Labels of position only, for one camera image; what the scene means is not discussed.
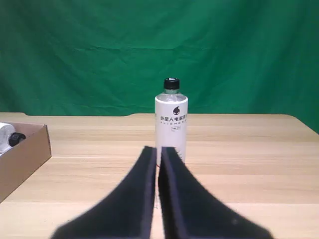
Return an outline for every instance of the cardboard box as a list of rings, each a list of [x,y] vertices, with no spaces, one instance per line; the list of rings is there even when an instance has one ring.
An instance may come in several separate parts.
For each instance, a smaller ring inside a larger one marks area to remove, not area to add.
[[[0,157],[0,203],[51,157],[47,125],[6,123],[26,139]]]

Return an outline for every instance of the black logo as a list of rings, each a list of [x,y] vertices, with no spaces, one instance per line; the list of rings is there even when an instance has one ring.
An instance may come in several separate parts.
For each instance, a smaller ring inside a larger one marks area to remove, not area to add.
[[[178,108],[179,106],[177,106],[174,110],[173,110],[173,114],[174,115],[178,115],[179,114],[179,108]]]

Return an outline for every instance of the white bottle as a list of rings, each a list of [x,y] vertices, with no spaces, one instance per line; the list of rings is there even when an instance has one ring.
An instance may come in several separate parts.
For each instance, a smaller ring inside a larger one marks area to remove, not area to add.
[[[162,147],[175,147],[185,162],[188,98],[179,92],[179,79],[164,80],[164,92],[155,97],[157,165]]]
[[[9,145],[9,138],[14,132],[13,125],[0,122],[0,155],[12,148]]]

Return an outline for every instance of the wood grain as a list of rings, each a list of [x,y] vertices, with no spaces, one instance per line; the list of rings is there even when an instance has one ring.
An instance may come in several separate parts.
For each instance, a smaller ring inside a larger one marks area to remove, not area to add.
[[[31,117],[53,157],[0,204],[0,239],[48,238],[108,195],[154,146],[153,114]],[[186,165],[214,196],[278,239],[319,239],[319,135],[286,115],[189,115]],[[152,238],[163,238],[156,202]]]

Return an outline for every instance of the bottle label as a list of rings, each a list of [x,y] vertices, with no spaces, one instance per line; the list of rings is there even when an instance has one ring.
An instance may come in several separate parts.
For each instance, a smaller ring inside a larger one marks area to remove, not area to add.
[[[157,164],[162,147],[174,147],[185,162],[188,99],[163,102],[155,98]]]

